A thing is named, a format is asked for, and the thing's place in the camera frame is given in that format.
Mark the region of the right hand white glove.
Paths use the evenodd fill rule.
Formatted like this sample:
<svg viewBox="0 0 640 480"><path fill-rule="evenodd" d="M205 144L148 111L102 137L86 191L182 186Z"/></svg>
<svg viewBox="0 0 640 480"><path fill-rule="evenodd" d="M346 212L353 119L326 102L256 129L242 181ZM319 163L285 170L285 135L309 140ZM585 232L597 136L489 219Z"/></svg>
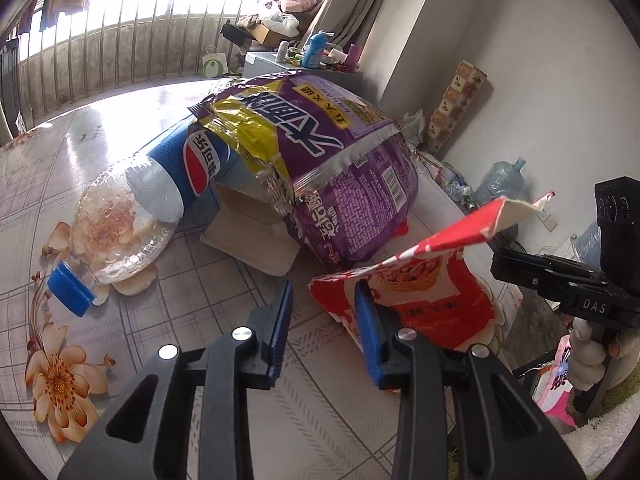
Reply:
<svg viewBox="0 0 640 480"><path fill-rule="evenodd" d="M588 391L600 382L605 374L604 360L610 356L618 362L618 369L611 379L610 388L621 384L639 362L639 330L628 330L616 336L607 347L592 336L591 324L574 318L570 330L572 351L568 358L568 381L580 391Z"/></svg>

